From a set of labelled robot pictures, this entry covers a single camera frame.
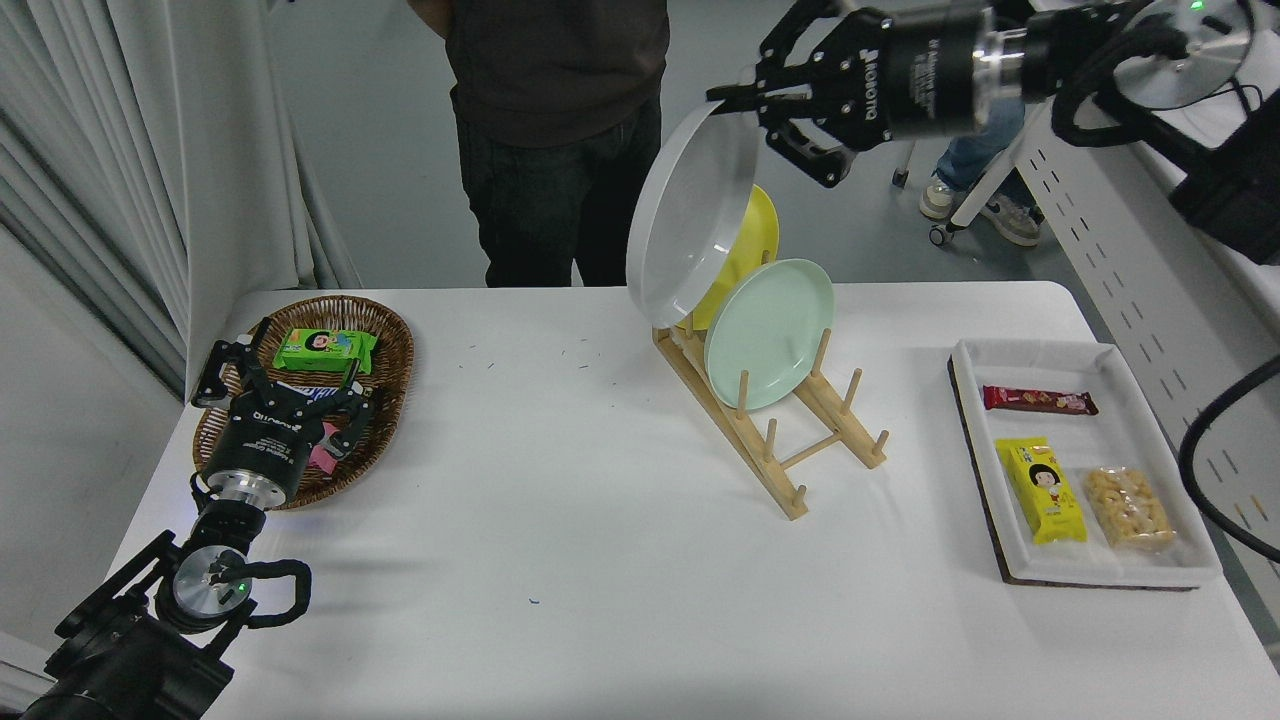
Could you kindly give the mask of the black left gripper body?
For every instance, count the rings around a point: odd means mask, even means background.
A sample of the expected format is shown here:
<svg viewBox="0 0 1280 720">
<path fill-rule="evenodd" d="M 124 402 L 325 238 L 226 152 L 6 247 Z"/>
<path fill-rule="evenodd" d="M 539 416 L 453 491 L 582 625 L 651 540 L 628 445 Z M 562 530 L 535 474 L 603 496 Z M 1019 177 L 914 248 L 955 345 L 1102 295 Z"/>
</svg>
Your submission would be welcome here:
<svg viewBox="0 0 1280 720">
<path fill-rule="evenodd" d="M 204 465 L 204 479 L 244 471 L 271 483 L 300 483 L 323 416 L 339 409 L 333 392 L 319 401 L 291 386 L 247 389 L 230 404 L 230 420 Z"/>
</svg>

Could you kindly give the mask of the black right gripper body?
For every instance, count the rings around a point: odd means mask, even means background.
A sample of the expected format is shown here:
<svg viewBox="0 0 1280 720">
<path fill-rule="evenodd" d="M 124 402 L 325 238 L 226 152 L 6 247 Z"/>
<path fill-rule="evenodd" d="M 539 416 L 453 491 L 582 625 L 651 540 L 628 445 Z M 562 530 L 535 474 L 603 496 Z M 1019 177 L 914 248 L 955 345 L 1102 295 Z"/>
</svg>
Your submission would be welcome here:
<svg viewBox="0 0 1280 720">
<path fill-rule="evenodd" d="M 919 6 L 888 14 L 860 8 L 845 17 L 852 32 L 849 149 L 893 138 L 963 136 L 986 123 L 975 88 L 975 54 L 986 46 L 984 5 Z"/>
</svg>

